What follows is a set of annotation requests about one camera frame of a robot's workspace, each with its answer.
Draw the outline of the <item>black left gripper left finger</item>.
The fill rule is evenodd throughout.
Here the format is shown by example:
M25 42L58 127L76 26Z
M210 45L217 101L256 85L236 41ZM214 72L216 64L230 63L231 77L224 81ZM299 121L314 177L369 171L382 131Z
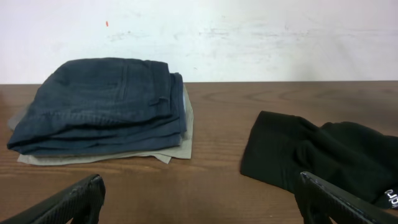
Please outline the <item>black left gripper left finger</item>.
M97 224L105 194L103 178L92 174L1 224Z

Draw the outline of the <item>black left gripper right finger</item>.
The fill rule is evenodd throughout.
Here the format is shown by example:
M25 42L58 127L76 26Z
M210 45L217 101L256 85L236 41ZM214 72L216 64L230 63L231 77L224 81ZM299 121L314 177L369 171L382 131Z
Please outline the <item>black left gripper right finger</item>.
M304 224L395 224L397 217L309 173L301 172L295 200Z

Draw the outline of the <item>black t-shirt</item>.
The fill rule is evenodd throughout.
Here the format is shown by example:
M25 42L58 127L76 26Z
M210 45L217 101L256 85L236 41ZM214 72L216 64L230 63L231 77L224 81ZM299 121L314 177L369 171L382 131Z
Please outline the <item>black t-shirt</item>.
M240 173L294 193L301 172L377 207L397 208L397 137L347 121L318 127L299 116L260 112Z

